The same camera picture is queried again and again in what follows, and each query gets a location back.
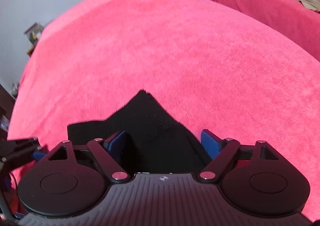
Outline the black pants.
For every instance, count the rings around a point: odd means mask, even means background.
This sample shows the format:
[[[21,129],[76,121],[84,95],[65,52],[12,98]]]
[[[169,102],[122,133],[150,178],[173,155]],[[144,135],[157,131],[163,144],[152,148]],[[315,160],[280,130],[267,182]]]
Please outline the black pants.
[[[199,173],[212,160],[198,139],[144,90],[106,120],[67,127],[68,139],[75,145],[122,131],[132,137],[138,150],[135,156],[142,163],[135,166],[137,172]]]

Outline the near pink bed blanket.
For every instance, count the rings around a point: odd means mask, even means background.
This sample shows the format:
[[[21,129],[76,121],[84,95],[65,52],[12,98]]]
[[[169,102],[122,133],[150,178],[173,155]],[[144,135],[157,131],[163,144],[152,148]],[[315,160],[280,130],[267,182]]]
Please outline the near pink bed blanket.
[[[319,218],[319,62],[210,0],[84,0],[52,21],[22,78],[10,139],[49,148],[141,89],[189,131],[268,141],[309,181]]]

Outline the pink bed blanket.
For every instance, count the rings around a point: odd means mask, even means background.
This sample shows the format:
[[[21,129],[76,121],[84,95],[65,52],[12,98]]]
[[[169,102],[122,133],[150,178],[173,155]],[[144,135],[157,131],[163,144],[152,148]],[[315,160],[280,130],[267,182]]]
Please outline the pink bed blanket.
[[[22,78],[10,139],[49,148],[141,89],[189,131],[268,141],[309,181],[319,218],[319,62],[210,0],[84,0],[52,21]]]
[[[319,59],[319,13],[297,0],[212,0],[280,32]]]

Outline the far pink bed blanket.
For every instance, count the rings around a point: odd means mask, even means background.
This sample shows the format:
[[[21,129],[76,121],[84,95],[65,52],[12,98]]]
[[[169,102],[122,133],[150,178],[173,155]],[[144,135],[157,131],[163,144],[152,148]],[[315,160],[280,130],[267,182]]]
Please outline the far pink bed blanket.
[[[280,32],[319,59],[319,13],[297,0],[212,0]]]

